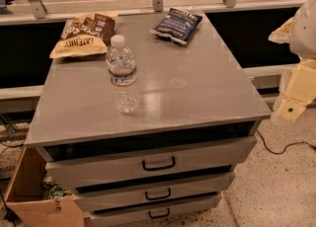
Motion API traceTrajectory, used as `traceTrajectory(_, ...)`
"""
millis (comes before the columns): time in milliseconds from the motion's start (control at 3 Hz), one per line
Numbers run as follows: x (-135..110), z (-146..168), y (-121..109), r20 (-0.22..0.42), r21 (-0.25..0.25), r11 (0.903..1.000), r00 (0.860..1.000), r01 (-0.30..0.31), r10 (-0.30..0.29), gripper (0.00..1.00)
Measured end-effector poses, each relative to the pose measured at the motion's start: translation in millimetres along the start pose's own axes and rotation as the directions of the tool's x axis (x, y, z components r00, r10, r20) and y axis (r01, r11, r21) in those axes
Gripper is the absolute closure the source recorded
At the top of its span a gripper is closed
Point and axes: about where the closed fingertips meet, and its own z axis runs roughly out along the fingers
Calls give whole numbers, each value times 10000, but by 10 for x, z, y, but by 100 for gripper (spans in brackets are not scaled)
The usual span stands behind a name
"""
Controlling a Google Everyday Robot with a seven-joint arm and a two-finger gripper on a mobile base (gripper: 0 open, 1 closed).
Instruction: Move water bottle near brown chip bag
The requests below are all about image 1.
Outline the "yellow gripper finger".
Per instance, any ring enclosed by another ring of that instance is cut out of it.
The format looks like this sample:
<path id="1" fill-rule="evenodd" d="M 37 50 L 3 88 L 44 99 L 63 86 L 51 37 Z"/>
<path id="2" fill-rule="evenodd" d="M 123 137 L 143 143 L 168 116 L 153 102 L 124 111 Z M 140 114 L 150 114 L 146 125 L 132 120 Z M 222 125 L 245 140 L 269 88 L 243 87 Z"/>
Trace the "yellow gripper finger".
<path id="1" fill-rule="evenodd" d="M 289 43 L 290 29 L 293 19 L 289 18 L 280 27 L 271 32 L 268 40 L 274 43 Z"/>
<path id="2" fill-rule="evenodd" d="M 276 116 L 296 121 L 316 99 L 316 60 L 302 60 L 282 75 Z"/>

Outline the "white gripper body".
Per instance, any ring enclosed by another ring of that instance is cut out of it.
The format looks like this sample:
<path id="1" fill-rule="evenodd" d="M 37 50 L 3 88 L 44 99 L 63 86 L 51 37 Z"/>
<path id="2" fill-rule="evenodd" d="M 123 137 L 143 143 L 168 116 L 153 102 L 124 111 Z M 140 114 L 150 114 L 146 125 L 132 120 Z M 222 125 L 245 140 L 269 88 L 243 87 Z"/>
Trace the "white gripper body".
<path id="1" fill-rule="evenodd" d="M 316 58 L 316 0 L 306 0 L 295 13 L 289 47 L 301 58 Z"/>

